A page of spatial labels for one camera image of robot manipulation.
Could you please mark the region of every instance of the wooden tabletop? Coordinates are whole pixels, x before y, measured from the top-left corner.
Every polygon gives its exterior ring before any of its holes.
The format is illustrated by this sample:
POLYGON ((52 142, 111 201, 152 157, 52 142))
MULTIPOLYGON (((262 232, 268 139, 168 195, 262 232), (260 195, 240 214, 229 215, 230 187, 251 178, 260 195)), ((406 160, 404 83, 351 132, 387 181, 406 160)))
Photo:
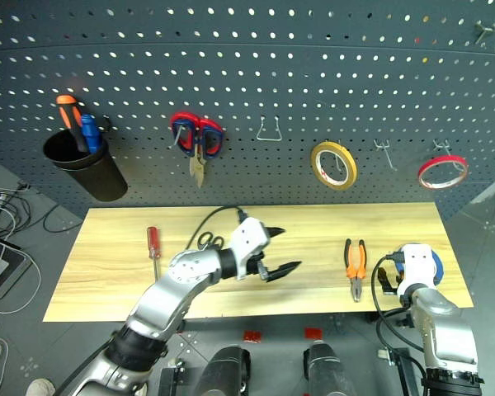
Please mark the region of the wooden tabletop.
MULTIPOLYGON (((90 209, 49 303, 46 322, 122 321, 153 283, 146 228, 160 229, 161 272, 183 251, 200 221, 214 207, 90 209)), ((370 273, 388 252, 411 242, 428 243, 444 264, 438 286, 461 308, 473 303, 438 211, 433 203, 281 205, 245 207, 266 226, 286 233, 271 240, 264 263, 270 270, 301 260, 285 278, 266 283, 259 276, 222 280, 196 297, 187 318, 304 314, 375 310, 370 273), (343 262, 345 240, 365 240, 367 274, 361 301, 353 301, 343 262)), ((224 210, 201 230, 229 235, 235 210, 224 210)), ((384 264, 395 283, 392 262, 384 264)), ((380 295, 382 309, 399 306, 396 296, 380 295)))

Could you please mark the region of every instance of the dark gray pegboard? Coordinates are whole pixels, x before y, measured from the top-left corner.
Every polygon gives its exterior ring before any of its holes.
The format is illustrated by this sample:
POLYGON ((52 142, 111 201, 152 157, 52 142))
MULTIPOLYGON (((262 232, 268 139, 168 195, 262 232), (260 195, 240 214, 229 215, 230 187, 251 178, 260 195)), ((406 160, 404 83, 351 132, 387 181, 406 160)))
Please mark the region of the dark gray pegboard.
POLYGON ((495 180, 495 33, 474 45, 474 24, 495 22, 495 2, 67 5, 0 2, 0 162, 78 215, 106 205, 435 199, 447 218, 495 180), (62 128, 60 93, 114 123, 106 138, 130 185, 122 199, 93 200, 44 159, 44 141, 62 128), (226 129, 201 189, 188 159, 167 149, 175 111, 226 129), (280 117, 282 142, 255 140, 261 114, 268 129, 280 117), (358 163, 347 191, 310 169, 325 139, 340 139, 358 163), (397 172, 374 139, 389 139, 397 172), (468 159, 459 187, 417 184, 422 163, 444 153, 433 139, 468 159))

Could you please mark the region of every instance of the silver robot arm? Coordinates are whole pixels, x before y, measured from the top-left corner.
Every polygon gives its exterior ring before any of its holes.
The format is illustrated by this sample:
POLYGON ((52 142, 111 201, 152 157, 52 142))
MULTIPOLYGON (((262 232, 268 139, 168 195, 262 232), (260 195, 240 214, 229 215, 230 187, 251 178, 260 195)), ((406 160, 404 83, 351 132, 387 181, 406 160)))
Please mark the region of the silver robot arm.
POLYGON ((402 304, 410 305, 414 325, 422 334, 431 395, 482 394, 473 331, 461 318, 461 310, 436 289, 431 247, 412 243, 401 251, 404 273, 397 294, 402 304))
POLYGON ((293 271, 299 262, 269 272, 262 249, 272 232, 258 219, 246 218, 224 250, 184 251, 170 262, 167 274, 150 286, 132 309, 123 328, 80 376, 72 396, 133 394, 146 383, 156 361, 167 354, 167 341, 179 328, 192 300, 207 287, 236 276, 259 273, 271 281, 293 271))

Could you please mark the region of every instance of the pliers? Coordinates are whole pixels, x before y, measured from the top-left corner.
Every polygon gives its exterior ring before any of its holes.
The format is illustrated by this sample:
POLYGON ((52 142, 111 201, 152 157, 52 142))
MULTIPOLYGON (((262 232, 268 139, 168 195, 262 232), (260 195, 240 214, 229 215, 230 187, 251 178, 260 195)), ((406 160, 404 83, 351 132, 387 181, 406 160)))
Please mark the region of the pliers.
POLYGON ((347 239, 345 242, 345 266, 346 277, 350 279, 350 292, 354 301, 358 302, 361 299, 361 280, 365 277, 366 270, 366 249, 365 241, 360 239, 360 266, 358 269, 354 267, 351 260, 352 241, 347 239))

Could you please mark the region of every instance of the yellow tape roll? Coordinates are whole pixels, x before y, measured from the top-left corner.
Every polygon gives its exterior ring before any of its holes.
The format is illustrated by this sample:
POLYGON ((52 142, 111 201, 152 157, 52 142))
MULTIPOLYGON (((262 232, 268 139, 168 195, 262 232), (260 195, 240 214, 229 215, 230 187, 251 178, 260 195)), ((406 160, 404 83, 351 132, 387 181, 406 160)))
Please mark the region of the yellow tape roll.
POLYGON ((356 161, 350 154, 350 152, 341 146, 340 144, 333 142, 322 142, 315 146, 310 154, 310 162, 312 164, 313 173, 317 179, 319 179, 322 184, 329 186, 333 190, 346 190, 352 184, 356 182, 357 179, 357 165, 356 161), (338 181, 332 179, 321 167, 321 154, 331 153, 338 157, 344 164, 346 168, 346 177, 344 180, 338 181))

